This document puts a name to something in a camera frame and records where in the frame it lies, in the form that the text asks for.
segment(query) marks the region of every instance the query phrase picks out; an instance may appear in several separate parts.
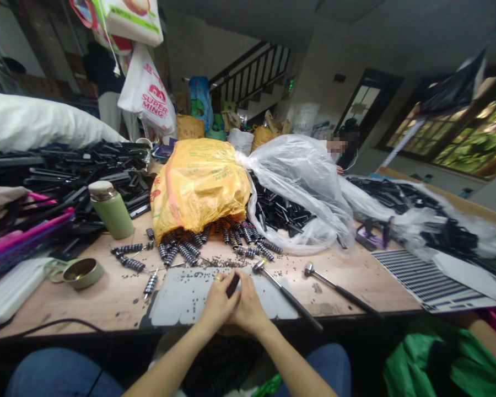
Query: door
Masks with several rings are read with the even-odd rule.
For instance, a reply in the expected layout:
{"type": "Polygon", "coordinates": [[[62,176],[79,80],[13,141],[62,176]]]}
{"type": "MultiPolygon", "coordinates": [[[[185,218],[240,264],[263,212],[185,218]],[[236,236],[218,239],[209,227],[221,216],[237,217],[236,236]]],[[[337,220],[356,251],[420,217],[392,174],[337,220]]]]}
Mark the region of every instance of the door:
{"type": "Polygon", "coordinates": [[[355,118],[360,127],[358,147],[362,146],[403,80],[403,77],[367,68],[335,131],[338,131],[346,120],[355,118]]]}

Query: floor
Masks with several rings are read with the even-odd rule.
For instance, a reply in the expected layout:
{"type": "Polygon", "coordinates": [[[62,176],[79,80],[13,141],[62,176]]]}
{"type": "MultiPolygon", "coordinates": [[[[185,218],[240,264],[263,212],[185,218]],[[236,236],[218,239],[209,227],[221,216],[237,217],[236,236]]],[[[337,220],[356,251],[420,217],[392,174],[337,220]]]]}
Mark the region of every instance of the floor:
{"type": "MultiPolygon", "coordinates": [[[[340,319],[325,321],[320,336],[308,324],[281,323],[279,328],[287,340],[302,354],[329,343],[341,344],[351,360],[354,379],[354,396],[387,396],[382,369],[386,357],[404,335],[405,325],[414,316],[394,316],[382,325],[371,319],[340,319]]],[[[114,335],[114,349],[106,370],[124,387],[129,387],[147,370],[159,332],[133,332],[114,335]]],[[[3,396],[8,379],[16,365],[30,352],[45,347],[66,347],[90,357],[97,363],[106,360],[106,338],[99,335],[62,336],[19,340],[7,344],[0,342],[0,397],[3,396]]]]}

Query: green thermos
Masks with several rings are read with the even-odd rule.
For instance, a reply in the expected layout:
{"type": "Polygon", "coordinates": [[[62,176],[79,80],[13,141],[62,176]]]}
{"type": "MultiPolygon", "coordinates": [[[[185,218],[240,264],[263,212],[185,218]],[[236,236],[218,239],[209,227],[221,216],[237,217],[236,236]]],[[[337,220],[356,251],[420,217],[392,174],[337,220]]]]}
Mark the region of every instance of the green thermos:
{"type": "Polygon", "coordinates": [[[88,185],[88,190],[92,206],[114,239],[120,240],[134,233],[134,225],[123,198],[112,183],[97,181],[88,185]]]}

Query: black and white striped card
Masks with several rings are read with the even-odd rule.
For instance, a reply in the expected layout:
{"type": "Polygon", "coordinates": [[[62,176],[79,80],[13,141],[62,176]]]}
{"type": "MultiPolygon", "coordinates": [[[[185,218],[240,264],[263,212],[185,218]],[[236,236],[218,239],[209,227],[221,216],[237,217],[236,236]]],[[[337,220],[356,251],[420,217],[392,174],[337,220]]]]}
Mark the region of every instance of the black and white striped card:
{"type": "Polygon", "coordinates": [[[406,250],[374,252],[372,255],[423,309],[431,313],[495,307],[496,301],[445,276],[433,262],[425,262],[406,250]]]}

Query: small hammer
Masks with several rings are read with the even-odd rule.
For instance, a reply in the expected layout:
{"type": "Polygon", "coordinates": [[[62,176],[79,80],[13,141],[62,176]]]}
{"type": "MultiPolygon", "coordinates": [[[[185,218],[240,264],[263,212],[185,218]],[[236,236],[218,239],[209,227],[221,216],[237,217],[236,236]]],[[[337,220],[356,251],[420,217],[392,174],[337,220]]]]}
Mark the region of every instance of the small hammer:
{"type": "Polygon", "coordinates": [[[305,317],[310,322],[310,324],[316,329],[316,331],[323,332],[324,327],[307,311],[307,309],[303,307],[301,303],[299,303],[299,301],[296,298],[294,298],[294,296],[290,292],[288,292],[285,288],[283,288],[283,286],[279,284],[277,280],[273,278],[270,273],[268,273],[268,271],[265,269],[264,260],[258,261],[254,265],[252,271],[255,274],[264,273],[274,283],[277,289],[281,291],[283,296],[285,296],[285,298],[294,307],[294,309],[299,311],[301,315],[305,317]]]}
{"type": "Polygon", "coordinates": [[[377,317],[380,320],[384,320],[384,315],[380,312],[377,312],[375,309],[373,309],[370,305],[365,303],[363,300],[360,298],[356,297],[355,295],[351,294],[348,290],[334,284],[333,282],[329,281],[325,277],[323,277],[321,274],[319,274],[317,271],[314,270],[314,264],[312,264],[311,261],[307,262],[307,266],[305,267],[305,276],[315,276],[319,278],[321,281],[324,281],[326,284],[330,285],[333,287],[341,296],[343,296],[345,299],[350,301],[351,303],[355,304],[358,306],[360,309],[365,311],[366,313],[370,313],[377,317]]]}

